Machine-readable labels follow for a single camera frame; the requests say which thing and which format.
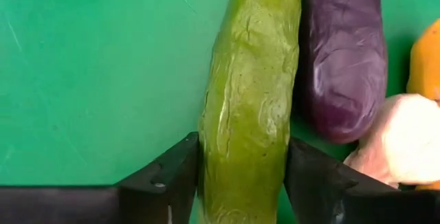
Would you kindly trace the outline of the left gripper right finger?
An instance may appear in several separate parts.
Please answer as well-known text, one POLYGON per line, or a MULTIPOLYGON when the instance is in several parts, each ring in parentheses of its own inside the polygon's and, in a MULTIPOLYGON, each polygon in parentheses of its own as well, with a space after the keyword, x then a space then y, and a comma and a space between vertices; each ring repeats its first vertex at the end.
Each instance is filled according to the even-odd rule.
POLYGON ((440 224, 440 191, 401 191, 291 138, 285 189, 297 224, 440 224))

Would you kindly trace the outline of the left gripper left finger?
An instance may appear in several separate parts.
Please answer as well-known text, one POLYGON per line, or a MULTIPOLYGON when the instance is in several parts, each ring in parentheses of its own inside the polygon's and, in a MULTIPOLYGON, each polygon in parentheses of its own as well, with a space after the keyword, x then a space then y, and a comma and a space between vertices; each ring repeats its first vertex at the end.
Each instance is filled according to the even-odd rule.
POLYGON ((0 186, 0 224, 189 224, 198 134, 107 186, 0 186))

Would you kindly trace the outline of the orange fruit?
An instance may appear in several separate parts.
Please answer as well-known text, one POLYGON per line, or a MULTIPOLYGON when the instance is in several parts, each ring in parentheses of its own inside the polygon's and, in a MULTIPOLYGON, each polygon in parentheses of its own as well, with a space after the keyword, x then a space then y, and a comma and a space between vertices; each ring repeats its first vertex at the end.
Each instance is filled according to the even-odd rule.
POLYGON ((411 48, 406 91, 440 102, 440 18, 424 30, 411 48))

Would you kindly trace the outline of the green cucumber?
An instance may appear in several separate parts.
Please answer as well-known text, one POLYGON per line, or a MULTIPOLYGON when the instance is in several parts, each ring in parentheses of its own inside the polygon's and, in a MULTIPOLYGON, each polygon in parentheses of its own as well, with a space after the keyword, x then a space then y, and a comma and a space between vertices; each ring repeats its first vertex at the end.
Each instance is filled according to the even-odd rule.
POLYGON ((276 224, 301 0, 229 0, 199 122, 201 224, 276 224))

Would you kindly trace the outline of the beige garlic bulb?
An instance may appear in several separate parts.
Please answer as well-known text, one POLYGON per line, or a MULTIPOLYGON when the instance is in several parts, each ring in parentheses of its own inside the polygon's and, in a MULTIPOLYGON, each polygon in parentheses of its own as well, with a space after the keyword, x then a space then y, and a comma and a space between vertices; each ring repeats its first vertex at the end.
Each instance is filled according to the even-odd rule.
POLYGON ((387 98, 344 164, 394 188, 440 181, 440 106, 416 93, 387 98))

